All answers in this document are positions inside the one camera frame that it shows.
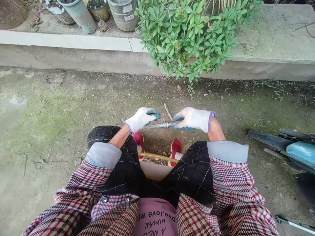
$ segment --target white work glove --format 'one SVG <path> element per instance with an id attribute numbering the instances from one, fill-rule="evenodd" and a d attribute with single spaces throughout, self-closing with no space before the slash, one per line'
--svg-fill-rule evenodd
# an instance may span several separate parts
<path id="1" fill-rule="evenodd" d="M 145 125 L 150 124 L 151 121 L 157 121 L 161 118 L 160 113 L 153 108 L 139 108 L 133 117 L 125 120 L 123 125 L 128 125 L 131 134 L 134 135 L 138 130 L 142 129 Z"/>
<path id="2" fill-rule="evenodd" d="M 174 129 L 196 128 L 208 133 L 210 131 L 211 117 L 216 117 L 216 113 L 214 111 L 196 110 L 194 108 L 187 107 L 177 113 L 173 117 L 172 121 L 182 120 L 182 122 L 174 125 Z"/>

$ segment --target blue scooter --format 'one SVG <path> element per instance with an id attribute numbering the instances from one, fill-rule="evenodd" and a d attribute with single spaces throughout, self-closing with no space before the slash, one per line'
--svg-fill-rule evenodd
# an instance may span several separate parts
<path id="1" fill-rule="evenodd" d="M 303 134 L 289 129 L 279 129 L 278 133 L 250 129 L 248 136 L 267 144 L 265 152 L 280 158 L 286 165 L 300 172 L 294 178 L 301 193 L 310 203 L 310 213 L 315 220 L 315 134 Z M 314 226 L 305 227 L 278 215 L 276 220 L 315 235 Z"/>

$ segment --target red sneaker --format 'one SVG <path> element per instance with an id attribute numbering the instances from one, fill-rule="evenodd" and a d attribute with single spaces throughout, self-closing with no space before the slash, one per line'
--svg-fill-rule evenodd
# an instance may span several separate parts
<path id="1" fill-rule="evenodd" d="M 175 154 L 177 152 L 182 153 L 181 151 L 182 151 L 181 141 L 179 139 L 174 139 L 171 144 L 171 152 L 172 152 L 171 158 L 175 159 Z M 169 167 L 175 167 L 176 164 L 177 164 L 176 162 L 171 162 L 171 161 L 167 162 L 167 165 Z"/>
<path id="2" fill-rule="evenodd" d="M 141 152 L 144 152 L 144 148 L 143 148 L 144 137 L 143 137 L 143 134 L 141 133 L 141 131 L 137 131 L 134 134 L 134 140 L 135 140 L 137 146 L 141 146 Z M 142 161 L 143 159 L 144 159 L 143 156 L 139 156 L 139 161 Z"/>

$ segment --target plaid jacket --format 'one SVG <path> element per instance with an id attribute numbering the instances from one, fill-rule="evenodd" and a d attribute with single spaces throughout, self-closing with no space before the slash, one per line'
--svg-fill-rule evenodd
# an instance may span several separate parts
<path id="1" fill-rule="evenodd" d="M 210 158 L 217 202 L 207 207 L 181 194 L 178 234 L 278 235 L 247 162 Z M 37 216 L 23 235 L 131 235 L 140 199 L 130 194 L 102 198 L 101 187 L 112 170 L 84 160 L 67 186 L 56 193 L 56 204 Z"/>

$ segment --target black quilted pants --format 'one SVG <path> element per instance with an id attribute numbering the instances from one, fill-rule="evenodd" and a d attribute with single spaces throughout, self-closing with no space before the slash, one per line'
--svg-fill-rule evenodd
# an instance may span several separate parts
<path id="1" fill-rule="evenodd" d="M 98 126 L 88 135 L 89 149 L 95 142 L 107 143 L 120 130 L 117 126 Z M 213 178 L 206 141 L 191 145 L 173 170 L 161 181 L 145 177 L 139 163 L 137 145 L 130 135 L 121 148 L 122 155 L 102 188 L 103 194 L 132 193 L 163 198 L 177 207 L 181 193 L 203 205 L 215 202 Z"/>

